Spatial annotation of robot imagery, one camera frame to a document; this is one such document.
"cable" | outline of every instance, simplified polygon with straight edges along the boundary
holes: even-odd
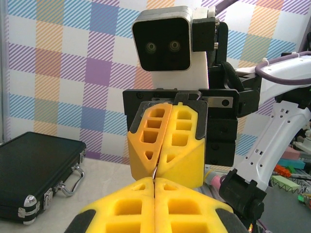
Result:
[[[229,6],[232,4],[236,3],[238,0],[223,0],[220,3],[218,3],[215,8],[215,15],[218,15],[220,12],[224,11],[227,9]]]
[[[225,70],[225,75],[230,84],[232,85],[232,87],[236,89],[238,92],[245,91],[243,83],[241,82],[233,66],[229,62],[220,62],[220,64],[223,66]]]
[[[307,51],[311,51],[311,31],[307,34]]]
[[[311,78],[307,78],[307,79],[296,79],[296,80],[287,80],[287,79],[280,79],[280,78],[277,78],[277,77],[274,77],[270,74],[267,74],[265,73],[264,71],[262,71],[261,69],[268,66],[268,65],[271,65],[271,64],[274,64],[274,63],[277,63],[277,62],[283,62],[283,61],[286,61],[286,60],[289,60],[289,59],[293,59],[293,58],[296,58],[296,57],[299,57],[299,56],[304,56],[304,55],[311,55],[311,51],[305,51],[305,52],[300,52],[300,53],[293,53],[291,55],[286,55],[286,56],[283,56],[283,57],[278,57],[278,58],[275,58],[275,59],[272,59],[270,61],[265,61],[263,63],[260,63],[258,64],[256,67],[255,67],[255,72],[261,76],[262,78],[268,80],[268,81],[271,81],[273,83],[277,83],[277,84],[282,84],[282,85],[309,85],[311,84]]]

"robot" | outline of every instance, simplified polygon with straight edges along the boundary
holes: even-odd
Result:
[[[66,233],[242,233],[261,217],[274,167],[311,119],[311,52],[235,70],[228,27],[216,18],[227,6],[138,16],[133,37],[154,89],[123,92],[136,182],[85,207]],[[221,181],[226,203],[192,190],[207,178],[205,164],[233,166],[238,118],[270,98],[270,121]]]

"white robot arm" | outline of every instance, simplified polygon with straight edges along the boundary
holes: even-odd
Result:
[[[311,77],[311,55],[298,56],[262,68],[264,73],[284,80]],[[306,85],[280,85],[262,80],[260,102]],[[299,108],[298,103],[282,101],[273,106],[271,118],[245,159],[237,164],[237,174],[248,182],[254,180],[257,187],[266,190],[274,167],[296,133],[311,119],[309,108]]]

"black metal bracket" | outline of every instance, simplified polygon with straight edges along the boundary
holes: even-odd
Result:
[[[237,170],[230,171],[223,180],[219,194],[235,210],[239,218],[249,226],[261,217],[266,193],[256,187],[257,183],[247,183],[237,174]]]

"plaid wallpaper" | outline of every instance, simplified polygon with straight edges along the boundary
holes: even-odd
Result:
[[[128,164],[122,91],[152,88],[131,25],[144,9],[219,0],[8,0],[6,140],[25,131],[83,140],[87,157]],[[311,0],[241,0],[220,15],[228,61],[253,66],[299,48]],[[237,157],[269,119],[273,100],[239,121]]]

